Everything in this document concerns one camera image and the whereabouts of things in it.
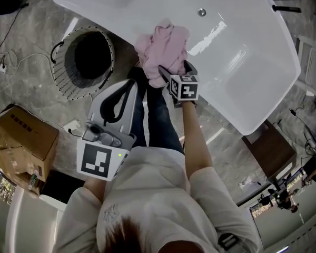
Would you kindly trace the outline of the white sweatshirt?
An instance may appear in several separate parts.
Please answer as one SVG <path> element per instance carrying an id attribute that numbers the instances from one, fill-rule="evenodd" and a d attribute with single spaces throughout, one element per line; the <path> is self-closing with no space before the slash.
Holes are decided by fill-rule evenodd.
<path id="1" fill-rule="evenodd" d="M 236 236 L 235 253 L 258 253 L 256 230 L 237 207 L 213 167 L 185 173 L 184 155 L 171 149 L 136 147 L 102 200 L 76 189 L 65 208 L 53 253 L 102 253 L 112 231 L 134 225 L 141 250 L 151 253 L 188 241 L 203 253 L 224 253 L 219 237 Z"/>

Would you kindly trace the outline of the black floor mat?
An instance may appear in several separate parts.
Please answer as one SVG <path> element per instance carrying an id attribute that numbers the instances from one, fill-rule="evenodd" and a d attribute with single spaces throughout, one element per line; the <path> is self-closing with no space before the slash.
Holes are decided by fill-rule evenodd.
<path id="1" fill-rule="evenodd" d="M 82 187 L 84 181 L 57 170 L 51 170 L 47 180 L 41 190 L 41 195 L 45 195 L 67 204 L 72 193 Z"/>

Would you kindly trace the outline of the dark wooden stool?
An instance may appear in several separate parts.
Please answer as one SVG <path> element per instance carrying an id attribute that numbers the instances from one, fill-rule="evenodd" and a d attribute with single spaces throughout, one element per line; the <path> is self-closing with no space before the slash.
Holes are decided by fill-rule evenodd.
<path id="1" fill-rule="evenodd" d="M 297 166 L 297 153 L 284 136 L 265 120 L 261 125 L 261 135 L 253 142 L 247 136 L 242 141 L 250 150 L 268 182 L 277 184 Z"/>

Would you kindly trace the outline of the computer monitor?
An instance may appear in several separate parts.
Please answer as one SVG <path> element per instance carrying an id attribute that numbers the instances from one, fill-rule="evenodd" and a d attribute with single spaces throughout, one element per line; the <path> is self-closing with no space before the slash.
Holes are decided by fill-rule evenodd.
<path id="1" fill-rule="evenodd" d="M 262 215 L 263 213 L 267 212 L 269 209 L 274 207 L 273 203 L 263 205 L 261 203 L 257 203 L 249 208 L 249 211 L 252 215 L 252 217 L 255 219 L 258 216 Z"/>

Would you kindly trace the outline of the person's left forearm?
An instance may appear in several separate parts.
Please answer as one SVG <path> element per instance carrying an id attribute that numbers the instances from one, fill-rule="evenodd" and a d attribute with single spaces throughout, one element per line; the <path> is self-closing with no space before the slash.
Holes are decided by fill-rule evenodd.
<path id="1" fill-rule="evenodd" d="M 103 203 L 106 181 L 88 177 L 83 187 L 89 190 L 101 203 Z"/>

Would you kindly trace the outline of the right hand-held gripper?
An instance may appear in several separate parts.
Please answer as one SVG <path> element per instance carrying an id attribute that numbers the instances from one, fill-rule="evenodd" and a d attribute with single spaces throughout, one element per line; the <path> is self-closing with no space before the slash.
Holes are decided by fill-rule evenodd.
<path id="1" fill-rule="evenodd" d="M 199 77 L 197 75 L 188 75 L 197 74 L 198 71 L 193 64 L 187 60 L 184 60 L 184 67 L 186 74 L 171 75 L 165 67 L 161 65 L 158 66 L 161 77 L 168 84 L 167 89 L 172 96 L 175 109 L 180 108 L 182 102 L 190 101 L 194 103 L 199 97 Z"/>

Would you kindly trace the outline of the green plastic bottle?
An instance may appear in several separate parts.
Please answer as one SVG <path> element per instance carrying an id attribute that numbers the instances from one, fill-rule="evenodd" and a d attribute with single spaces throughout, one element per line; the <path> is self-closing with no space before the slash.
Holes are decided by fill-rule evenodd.
<path id="1" fill-rule="evenodd" d="M 33 191 L 37 189 L 38 178 L 36 174 L 32 174 L 28 184 L 28 190 Z"/>

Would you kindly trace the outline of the person's leg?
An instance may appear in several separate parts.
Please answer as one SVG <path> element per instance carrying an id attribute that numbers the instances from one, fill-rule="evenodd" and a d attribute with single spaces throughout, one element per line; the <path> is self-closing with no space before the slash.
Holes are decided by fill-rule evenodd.
<path id="1" fill-rule="evenodd" d="M 144 126 L 143 126 L 145 112 L 144 112 L 143 100 L 146 93 L 148 79 L 146 78 L 146 75 L 143 69 L 140 67 L 133 67 L 132 69 L 130 69 L 127 77 L 129 79 L 135 80 L 137 83 L 137 88 L 138 88 L 137 97 L 135 101 L 135 107 L 134 107 L 132 128 L 131 128 L 131 133 L 136 136 L 136 140 L 134 142 L 133 147 L 145 147 L 146 140 L 145 140 Z"/>
<path id="2" fill-rule="evenodd" d="M 171 149 L 184 154 L 179 137 L 170 120 L 162 88 L 147 87 L 149 146 Z"/>

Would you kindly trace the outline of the white bathtub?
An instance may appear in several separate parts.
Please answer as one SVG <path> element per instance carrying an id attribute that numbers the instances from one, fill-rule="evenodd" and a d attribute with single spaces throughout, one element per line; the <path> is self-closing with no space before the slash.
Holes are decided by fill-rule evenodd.
<path id="1" fill-rule="evenodd" d="M 253 133 L 301 72 L 287 25 L 273 0 L 53 0 L 130 44 L 168 18 L 190 32 L 188 61 L 199 94 L 242 135 Z M 206 15 L 197 14 L 199 8 Z"/>

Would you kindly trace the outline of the white ceramic fixture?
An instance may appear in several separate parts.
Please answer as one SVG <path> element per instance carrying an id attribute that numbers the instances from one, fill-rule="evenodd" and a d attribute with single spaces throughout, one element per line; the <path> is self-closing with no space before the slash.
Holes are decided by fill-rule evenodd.
<path id="1" fill-rule="evenodd" d="M 4 253 L 52 253 L 66 204 L 17 186 L 7 216 Z"/>

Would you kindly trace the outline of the large taped cardboard box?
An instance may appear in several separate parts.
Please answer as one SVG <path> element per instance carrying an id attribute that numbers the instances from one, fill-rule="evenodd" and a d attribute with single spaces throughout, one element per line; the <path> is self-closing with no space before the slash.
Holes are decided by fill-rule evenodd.
<path id="1" fill-rule="evenodd" d="M 28 190 L 32 174 L 38 178 L 40 196 L 56 156 L 59 131 L 19 106 L 0 114 L 0 170 Z"/>

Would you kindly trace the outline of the person's right forearm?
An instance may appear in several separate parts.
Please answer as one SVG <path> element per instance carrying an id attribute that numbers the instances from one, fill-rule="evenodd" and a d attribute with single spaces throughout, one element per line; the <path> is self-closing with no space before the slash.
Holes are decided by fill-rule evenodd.
<path id="1" fill-rule="evenodd" d="M 211 167 L 212 159 L 201 131 L 196 109 L 191 101 L 182 103 L 184 153 L 187 178 L 198 170 Z"/>

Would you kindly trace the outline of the pink cloth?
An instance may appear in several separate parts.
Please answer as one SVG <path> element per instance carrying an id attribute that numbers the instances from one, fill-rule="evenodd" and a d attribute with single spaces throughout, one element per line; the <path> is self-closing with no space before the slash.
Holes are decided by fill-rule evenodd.
<path id="1" fill-rule="evenodd" d="M 161 88 L 166 84 L 159 73 L 159 66 L 172 75 L 186 73 L 184 61 L 187 59 L 186 44 L 189 36 L 186 27 L 175 26 L 166 18 L 157 24 L 152 34 L 138 37 L 134 47 L 150 86 Z"/>

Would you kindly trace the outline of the person's right leg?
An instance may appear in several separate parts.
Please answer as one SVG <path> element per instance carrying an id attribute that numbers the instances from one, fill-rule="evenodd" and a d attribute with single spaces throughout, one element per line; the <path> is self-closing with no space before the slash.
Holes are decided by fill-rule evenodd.
<path id="1" fill-rule="evenodd" d="M 170 120 L 162 88 L 147 87 L 149 146 L 171 149 L 184 154 L 179 137 Z"/>

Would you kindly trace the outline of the round laundry basket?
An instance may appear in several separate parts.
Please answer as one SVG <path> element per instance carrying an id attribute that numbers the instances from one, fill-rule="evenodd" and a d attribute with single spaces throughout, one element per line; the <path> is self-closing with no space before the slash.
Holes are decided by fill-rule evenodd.
<path id="1" fill-rule="evenodd" d="M 114 71 L 113 43 L 95 26 L 71 31 L 53 47 L 50 58 L 54 82 L 68 100 L 102 89 Z"/>

